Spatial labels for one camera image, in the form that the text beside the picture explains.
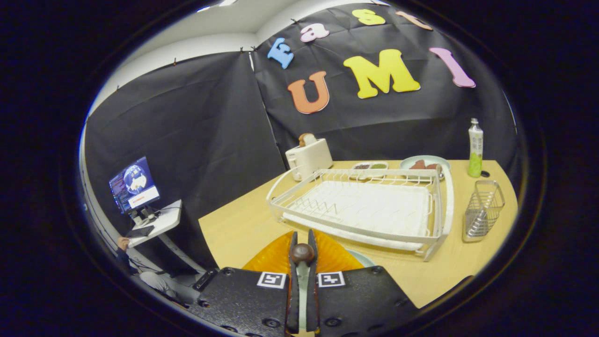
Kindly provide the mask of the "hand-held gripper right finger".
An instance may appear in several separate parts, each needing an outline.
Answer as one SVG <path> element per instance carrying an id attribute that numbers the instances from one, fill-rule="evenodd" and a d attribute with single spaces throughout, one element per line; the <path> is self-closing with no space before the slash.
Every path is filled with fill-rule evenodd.
<path id="1" fill-rule="evenodd" d="M 323 232 L 309 230 L 307 330 L 316 335 L 383 335 L 418 313 L 382 266 L 364 266 Z"/>

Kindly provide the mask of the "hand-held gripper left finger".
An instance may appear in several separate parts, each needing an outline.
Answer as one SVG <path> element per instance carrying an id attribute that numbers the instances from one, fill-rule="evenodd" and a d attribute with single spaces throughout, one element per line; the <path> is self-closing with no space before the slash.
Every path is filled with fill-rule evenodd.
<path id="1" fill-rule="evenodd" d="M 288 337 L 298 331 L 298 277 L 288 232 L 244 267 L 208 271 L 197 283 L 191 314 L 241 337 Z"/>

